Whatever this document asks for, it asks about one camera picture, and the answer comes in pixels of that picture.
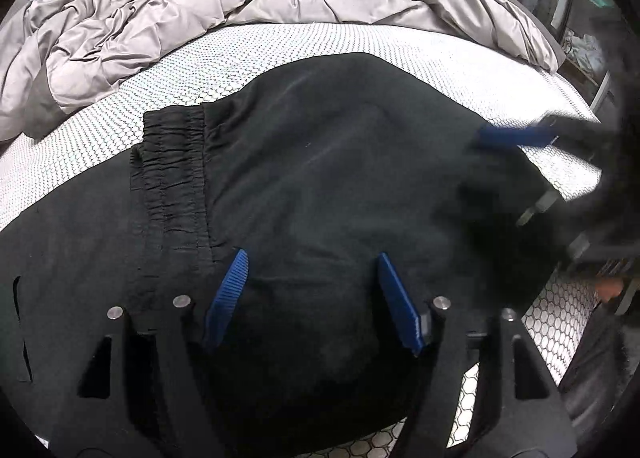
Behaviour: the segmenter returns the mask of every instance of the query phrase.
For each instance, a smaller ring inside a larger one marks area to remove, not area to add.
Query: metal pin
[[[112,320],[119,319],[122,317],[124,310],[120,306],[112,306],[107,310],[107,317]]]
[[[174,306],[176,308],[184,308],[191,304],[191,297],[188,295],[177,295],[174,297]]]
[[[511,308],[505,308],[502,310],[502,318],[512,323],[518,318],[518,315]]]
[[[448,298],[444,297],[444,295],[438,295],[433,300],[433,305],[438,310],[448,310],[449,308],[451,308],[451,301]]]

